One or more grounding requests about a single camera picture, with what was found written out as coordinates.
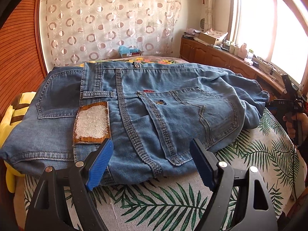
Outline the person's right hand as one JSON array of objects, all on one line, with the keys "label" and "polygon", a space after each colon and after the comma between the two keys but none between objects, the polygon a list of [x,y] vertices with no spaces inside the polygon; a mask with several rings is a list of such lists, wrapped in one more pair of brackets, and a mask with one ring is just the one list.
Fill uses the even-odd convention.
[{"label": "person's right hand", "polygon": [[295,138],[295,136],[298,132],[295,129],[295,126],[297,125],[295,123],[295,121],[297,121],[298,123],[299,122],[301,123],[302,137],[303,137],[303,140],[305,140],[305,138],[307,137],[307,131],[308,131],[308,117],[307,117],[307,115],[305,113],[297,113],[296,115],[292,115],[291,118],[292,119],[289,120],[286,115],[283,117],[283,121],[285,121],[287,133],[288,133],[289,137],[291,139]]}]

